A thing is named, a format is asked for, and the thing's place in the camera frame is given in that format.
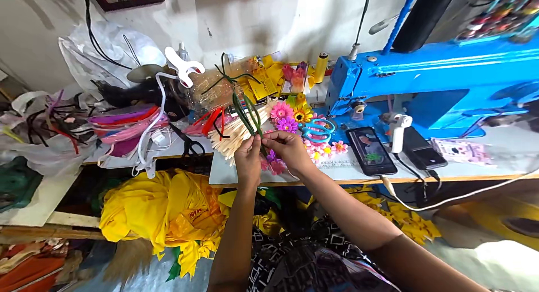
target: right hand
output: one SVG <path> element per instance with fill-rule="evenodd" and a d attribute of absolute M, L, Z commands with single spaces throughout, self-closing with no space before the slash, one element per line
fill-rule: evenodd
<path fill-rule="evenodd" d="M 316 169 L 305 150 L 301 137 L 297 134 L 274 131 L 264 135 L 262 144 L 273 149 L 294 176 L 300 176 L 311 169 Z"/>

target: blue sewing machine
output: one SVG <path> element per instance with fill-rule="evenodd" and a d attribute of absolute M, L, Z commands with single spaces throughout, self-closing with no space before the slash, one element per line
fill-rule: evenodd
<path fill-rule="evenodd" d="M 500 36 L 467 45 L 432 43 L 411 53 L 389 51 L 391 45 L 390 38 L 383 51 L 357 54 L 355 60 L 339 57 L 325 107 L 337 127 L 351 128 L 349 112 L 358 102 L 399 94 L 391 102 L 393 112 L 412 116 L 412 126 L 423 137 L 479 137 L 485 132 L 477 124 L 486 117 L 527 113 L 522 103 L 539 98 L 538 38 L 527 43 Z M 387 101 L 367 103 L 363 120 L 354 126 L 372 126 L 388 142 L 380 115 L 389 106 Z M 342 132 L 335 137 L 345 140 Z"/>

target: purple flower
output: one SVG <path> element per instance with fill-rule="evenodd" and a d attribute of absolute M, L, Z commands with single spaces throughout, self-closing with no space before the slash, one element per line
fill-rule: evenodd
<path fill-rule="evenodd" d="M 278 130 L 295 133 L 298 130 L 298 123 L 296 123 L 296 120 L 293 117 L 288 116 L 277 120 L 276 128 Z"/>

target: patterned clothing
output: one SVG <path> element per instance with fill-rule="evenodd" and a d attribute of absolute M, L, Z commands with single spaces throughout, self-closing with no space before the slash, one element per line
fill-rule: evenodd
<path fill-rule="evenodd" d="M 248 292 L 399 291 L 330 219 L 311 235 L 273 238 L 253 228 Z"/>

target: white clamp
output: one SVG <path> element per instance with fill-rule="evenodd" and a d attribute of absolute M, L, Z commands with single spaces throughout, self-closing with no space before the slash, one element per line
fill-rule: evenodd
<path fill-rule="evenodd" d="M 394 121 L 389 124 L 391 131 L 391 153 L 401 153 L 403 151 L 404 128 L 412 125 L 412 117 L 404 114 L 395 114 Z"/>
<path fill-rule="evenodd" d="M 206 72 L 206 69 L 201 63 L 197 61 L 186 62 L 182 60 L 172 47 L 165 48 L 165 56 L 178 70 L 179 81 L 186 88 L 191 88 L 193 86 L 193 81 L 189 78 L 189 73 L 196 72 L 202 74 Z"/>

